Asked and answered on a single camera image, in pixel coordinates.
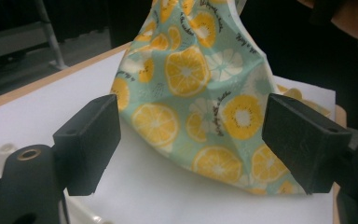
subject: gray floor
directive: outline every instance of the gray floor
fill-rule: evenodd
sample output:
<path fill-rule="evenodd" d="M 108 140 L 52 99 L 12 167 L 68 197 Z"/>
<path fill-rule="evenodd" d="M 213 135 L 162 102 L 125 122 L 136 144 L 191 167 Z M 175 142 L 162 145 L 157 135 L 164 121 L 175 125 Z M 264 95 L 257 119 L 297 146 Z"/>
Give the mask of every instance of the gray floor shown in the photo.
<path fill-rule="evenodd" d="M 91 32 L 60 44 L 62 56 L 68 66 L 110 50 L 109 32 Z M 53 53 L 48 47 L 29 51 L 21 60 L 0 66 L 0 95 L 47 77 L 60 70 L 49 64 Z"/>

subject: cloth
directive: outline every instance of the cloth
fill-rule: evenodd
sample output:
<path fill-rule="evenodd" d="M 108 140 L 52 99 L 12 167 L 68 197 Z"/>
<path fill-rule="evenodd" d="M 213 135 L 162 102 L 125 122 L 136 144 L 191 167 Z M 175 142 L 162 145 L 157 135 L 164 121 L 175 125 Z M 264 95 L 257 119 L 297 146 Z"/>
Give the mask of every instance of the cloth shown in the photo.
<path fill-rule="evenodd" d="M 183 168 L 254 194 L 304 192 L 261 139 L 279 89 L 234 1 L 153 1 L 111 92 L 120 116 Z"/>

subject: table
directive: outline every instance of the table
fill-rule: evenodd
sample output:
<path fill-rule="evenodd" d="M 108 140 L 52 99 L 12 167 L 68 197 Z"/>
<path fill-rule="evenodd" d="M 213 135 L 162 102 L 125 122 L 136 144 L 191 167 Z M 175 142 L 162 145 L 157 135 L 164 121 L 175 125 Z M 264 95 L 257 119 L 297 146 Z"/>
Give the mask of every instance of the table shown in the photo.
<path fill-rule="evenodd" d="M 88 101 L 108 93 L 128 45 L 0 96 L 0 145 L 52 146 L 59 127 Z M 97 191 L 79 197 L 101 217 L 117 224 L 333 222 L 332 193 L 248 194 L 183 170 L 120 122 L 122 139 Z"/>

